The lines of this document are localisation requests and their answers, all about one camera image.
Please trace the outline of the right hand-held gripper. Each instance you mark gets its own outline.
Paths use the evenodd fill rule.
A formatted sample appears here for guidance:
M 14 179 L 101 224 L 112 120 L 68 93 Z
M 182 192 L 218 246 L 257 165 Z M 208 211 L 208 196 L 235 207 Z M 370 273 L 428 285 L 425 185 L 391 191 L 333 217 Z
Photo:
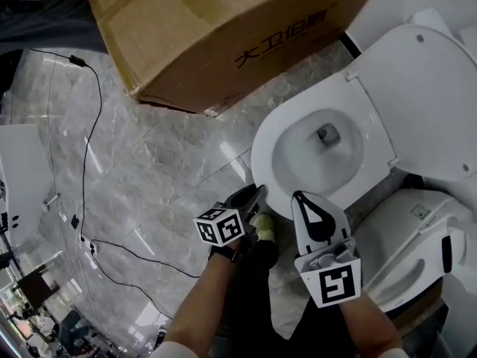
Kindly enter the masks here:
M 316 306 L 359 298 L 361 258 L 354 238 L 347 238 L 350 226 L 344 211 L 304 191 L 292 195 L 291 211 L 298 251 L 303 255 L 294 264 Z

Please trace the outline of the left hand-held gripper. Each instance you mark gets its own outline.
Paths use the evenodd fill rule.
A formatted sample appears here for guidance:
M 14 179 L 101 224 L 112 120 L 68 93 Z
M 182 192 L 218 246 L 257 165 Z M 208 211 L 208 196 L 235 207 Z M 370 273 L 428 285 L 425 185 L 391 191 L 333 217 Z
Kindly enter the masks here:
M 243 221 L 238 210 L 258 213 L 265 197 L 265 185 L 251 184 L 234 192 L 223 203 L 225 208 L 211 208 L 194 219 L 200 240 L 222 247 L 242 236 L 250 236 L 255 227 Z

